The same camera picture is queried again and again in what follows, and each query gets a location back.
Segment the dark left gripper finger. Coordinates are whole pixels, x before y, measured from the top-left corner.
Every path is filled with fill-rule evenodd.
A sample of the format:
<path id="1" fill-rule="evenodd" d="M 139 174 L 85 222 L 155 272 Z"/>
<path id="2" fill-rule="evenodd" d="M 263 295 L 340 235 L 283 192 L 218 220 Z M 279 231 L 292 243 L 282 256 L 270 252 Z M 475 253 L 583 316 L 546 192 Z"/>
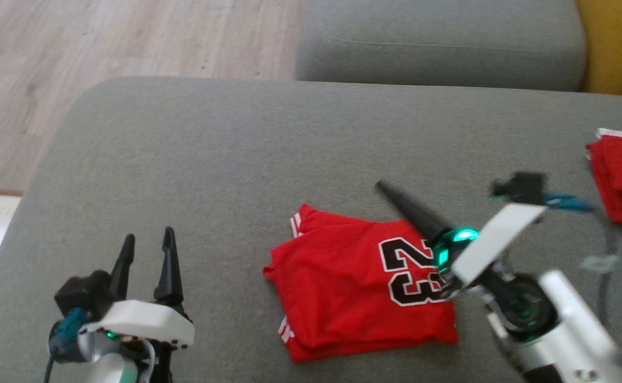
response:
<path id="1" fill-rule="evenodd" d="M 184 302 L 184 289 L 181 280 L 176 235 L 174 229 L 170 226 L 165 228 L 161 250 L 164 252 L 164 261 L 153 298 L 162 305 L 182 305 Z"/>
<path id="2" fill-rule="evenodd" d="M 125 237 L 121 251 L 111 272 L 109 291 L 115 302 L 127 299 L 130 266 L 134 261 L 135 235 Z"/>

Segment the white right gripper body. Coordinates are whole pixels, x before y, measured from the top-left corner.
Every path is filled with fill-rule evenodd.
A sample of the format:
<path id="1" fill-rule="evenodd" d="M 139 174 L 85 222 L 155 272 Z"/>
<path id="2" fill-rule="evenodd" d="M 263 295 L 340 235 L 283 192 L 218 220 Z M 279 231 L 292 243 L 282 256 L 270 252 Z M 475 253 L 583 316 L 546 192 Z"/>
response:
<path id="1" fill-rule="evenodd" d="M 435 266 L 448 282 L 476 285 L 492 264 L 530 224 L 546 212 L 544 205 L 507 204 L 481 230 L 457 228 L 433 246 Z"/>

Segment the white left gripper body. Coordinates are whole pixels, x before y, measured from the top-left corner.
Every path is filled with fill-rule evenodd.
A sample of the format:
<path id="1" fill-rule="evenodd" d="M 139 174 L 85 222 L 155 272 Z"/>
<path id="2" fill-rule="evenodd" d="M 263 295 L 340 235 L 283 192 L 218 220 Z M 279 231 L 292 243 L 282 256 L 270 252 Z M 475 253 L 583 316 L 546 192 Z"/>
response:
<path id="1" fill-rule="evenodd" d="M 84 325 L 79 333 L 80 349 L 94 349 L 94 333 L 99 330 L 104 332 L 99 339 L 111 332 L 177 347 L 190 347 L 195 340 L 195 327 L 184 315 L 165 305 L 135 299 L 114 302 L 101 319 Z"/>

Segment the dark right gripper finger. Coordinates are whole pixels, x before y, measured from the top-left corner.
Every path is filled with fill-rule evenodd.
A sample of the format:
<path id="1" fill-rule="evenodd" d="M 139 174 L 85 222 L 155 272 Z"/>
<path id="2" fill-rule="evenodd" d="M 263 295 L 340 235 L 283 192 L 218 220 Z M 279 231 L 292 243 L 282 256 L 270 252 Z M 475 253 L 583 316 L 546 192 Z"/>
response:
<path id="1" fill-rule="evenodd" d="M 452 231 L 452 225 L 413 195 L 396 187 L 388 181 L 376 182 L 376 189 L 407 220 L 415 230 L 433 244 L 446 233 Z"/>

